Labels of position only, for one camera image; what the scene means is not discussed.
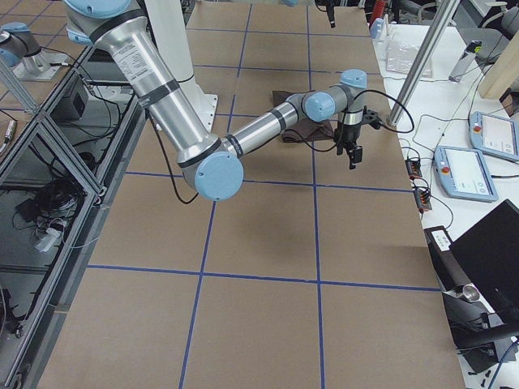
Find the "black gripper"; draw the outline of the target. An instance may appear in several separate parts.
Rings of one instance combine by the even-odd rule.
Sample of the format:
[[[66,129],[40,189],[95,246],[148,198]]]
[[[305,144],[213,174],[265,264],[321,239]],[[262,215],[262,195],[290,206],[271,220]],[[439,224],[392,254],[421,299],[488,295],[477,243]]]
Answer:
[[[321,12],[324,12],[328,17],[328,22],[331,28],[336,27],[335,20],[335,6],[337,2],[334,0],[315,0],[315,6]]]
[[[381,119],[376,111],[366,106],[357,112],[341,111],[338,114],[338,124],[334,131],[333,141],[336,145],[337,155],[345,153],[349,157],[349,169],[356,169],[362,162],[363,149],[357,145],[360,130],[363,125],[370,125],[375,129],[380,128]]]

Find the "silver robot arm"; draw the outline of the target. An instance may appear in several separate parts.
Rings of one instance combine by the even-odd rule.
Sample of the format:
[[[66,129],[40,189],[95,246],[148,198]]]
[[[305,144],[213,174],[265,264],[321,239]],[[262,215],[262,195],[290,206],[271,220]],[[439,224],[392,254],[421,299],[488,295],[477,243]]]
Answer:
[[[177,1],[68,1],[72,41],[110,54],[146,109],[178,152],[186,182],[211,201],[235,195],[243,180],[241,158],[293,129],[303,119],[339,119],[333,141],[353,168],[362,159],[357,139],[364,124],[380,127],[363,104],[367,75],[353,69],[322,92],[296,93],[285,102],[221,138],[211,133],[199,107],[206,99],[193,82],[176,75],[192,70],[182,9]]]
[[[330,28],[336,27],[335,7],[340,5],[339,1],[333,0],[315,0],[315,1],[300,1],[300,0],[281,0],[281,3],[286,6],[297,5],[314,5],[319,11],[324,12],[328,17]]]

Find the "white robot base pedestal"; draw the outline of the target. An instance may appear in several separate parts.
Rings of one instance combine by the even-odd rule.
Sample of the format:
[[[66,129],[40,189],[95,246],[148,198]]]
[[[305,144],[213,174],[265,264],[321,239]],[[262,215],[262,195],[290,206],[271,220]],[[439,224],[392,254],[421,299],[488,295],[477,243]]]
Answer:
[[[146,0],[144,3],[160,55],[206,129],[211,131],[218,96],[206,94],[195,79],[181,2]]]

